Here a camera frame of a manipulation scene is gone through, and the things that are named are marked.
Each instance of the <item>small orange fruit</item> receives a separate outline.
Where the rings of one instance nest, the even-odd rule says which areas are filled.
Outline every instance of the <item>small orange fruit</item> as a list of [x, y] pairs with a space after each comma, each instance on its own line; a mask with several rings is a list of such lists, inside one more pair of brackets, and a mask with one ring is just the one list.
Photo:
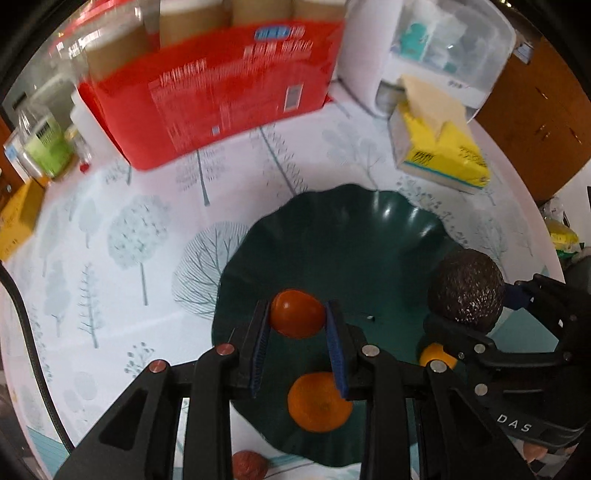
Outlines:
[[289, 338], [302, 339], [316, 335], [326, 321], [324, 306], [312, 295], [299, 290], [285, 290], [271, 303], [269, 323]]
[[331, 372], [302, 375], [287, 394], [291, 418], [307, 432], [331, 432], [344, 424], [353, 403], [343, 400]]
[[418, 359], [418, 363], [422, 367], [426, 367], [431, 360], [441, 360], [451, 369], [454, 369], [457, 365], [457, 358], [445, 353], [443, 351], [443, 345], [439, 343], [432, 343], [425, 348], [423, 353], [421, 353], [421, 358]]

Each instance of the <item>plastic bottle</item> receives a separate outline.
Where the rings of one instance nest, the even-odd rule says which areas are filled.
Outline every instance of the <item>plastic bottle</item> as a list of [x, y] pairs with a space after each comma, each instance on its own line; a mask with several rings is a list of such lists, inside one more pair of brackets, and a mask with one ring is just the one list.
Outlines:
[[57, 177], [70, 163], [72, 149], [49, 108], [30, 100], [23, 103], [18, 125], [25, 152], [49, 177]]

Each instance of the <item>yellow tissue package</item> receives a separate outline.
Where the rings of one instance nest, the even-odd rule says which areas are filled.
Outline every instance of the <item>yellow tissue package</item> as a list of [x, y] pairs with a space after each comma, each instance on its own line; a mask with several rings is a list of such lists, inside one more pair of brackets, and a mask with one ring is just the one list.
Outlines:
[[[406, 78], [407, 101], [398, 104], [390, 119], [398, 168], [464, 192], [482, 190], [490, 181], [490, 172], [466, 125], [463, 105], [427, 86], [428, 94], [423, 94], [424, 90], [416, 94], [420, 99], [416, 100], [414, 112], [424, 114], [423, 118], [417, 117], [413, 115], [413, 98], [409, 94], [414, 91], [409, 89], [409, 82]], [[423, 82], [413, 79], [413, 86], [417, 83]]]

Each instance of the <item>yellow box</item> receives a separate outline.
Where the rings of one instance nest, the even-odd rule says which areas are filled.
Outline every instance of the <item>yellow box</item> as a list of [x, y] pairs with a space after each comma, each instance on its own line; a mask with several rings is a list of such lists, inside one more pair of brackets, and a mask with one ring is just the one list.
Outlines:
[[474, 140], [446, 121], [439, 136], [400, 102], [390, 119], [394, 158], [403, 171], [474, 193], [490, 181], [490, 172]]
[[41, 210], [45, 190], [35, 180], [29, 179], [0, 213], [0, 260], [10, 256], [32, 234]]

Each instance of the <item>green plate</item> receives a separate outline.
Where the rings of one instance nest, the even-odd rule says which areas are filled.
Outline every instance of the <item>green plate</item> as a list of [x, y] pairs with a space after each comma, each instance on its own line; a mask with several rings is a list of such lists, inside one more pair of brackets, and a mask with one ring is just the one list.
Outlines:
[[[346, 321], [360, 326], [370, 343], [416, 362], [431, 274], [458, 248], [436, 215], [399, 193], [344, 185], [301, 194], [258, 221], [223, 271], [213, 344], [249, 322], [259, 299], [297, 288], [322, 302], [339, 300]], [[323, 331], [306, 340], [271, 332], [261, 390], [256, 400], [234, 406], [278, 450], [332, 467], [358, 463], [364, 403], [330, 433], [305, 432], [288, 414], [291, 385], [314, 371], [330, 371]]]

